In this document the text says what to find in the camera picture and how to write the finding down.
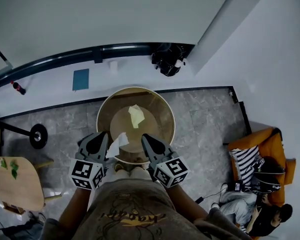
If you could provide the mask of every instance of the wooden table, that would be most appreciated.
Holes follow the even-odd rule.
[[[40,211],[45,204],[45,197],[36,168],[24,157],[3,158],[7,169],[0,166],[0,200],[26,210]],[[16,179],[11,173],[11,161],[19,166]]]

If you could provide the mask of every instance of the leaf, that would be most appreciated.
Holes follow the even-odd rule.
[[[6,160],[4,158],[0,158],[0,167],[8,169]]]
[[[16,165],[16,162],[13,160],[10,162],[10,166],[12,167],[13,170],[17,171],[19,166]]]
[[[15,169],[12,169],[11,170],[11,174],[12,174],[12,176],[14,177],[14,179],[16,180],[17,179],[17,171],[15,170]]]

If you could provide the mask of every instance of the blue paper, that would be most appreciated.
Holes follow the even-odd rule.
[[[72,90],[84,90],[89,88],[89,68],[73,72]]]

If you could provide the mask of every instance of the black hair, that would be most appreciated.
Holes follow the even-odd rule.
[[[292,206],[290,204],[284,204],[280,208],[281,222],[286,222],[292,215]]]

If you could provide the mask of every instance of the orange chair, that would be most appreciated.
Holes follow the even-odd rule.
[[[272,127],[254,132],[237,141],[229,143],[228,150],[245,150],[250,149],[254,146],[258,146],[259,154],[261,157],[273,157],[277,161],[277,163],[285,170],[284,174],[276,175],[276,178],[281,185],[281,189],[268,195],[268,199],[271,204],[281,207],[285,203],[284,185],[291,184],[294,179],[296,159],[286,159],[284,148],[282,145],[281,131],[278,128]],[[238,173],[233,158],[231,158],[231,162],[233,178],[234,181],[237,181]]]

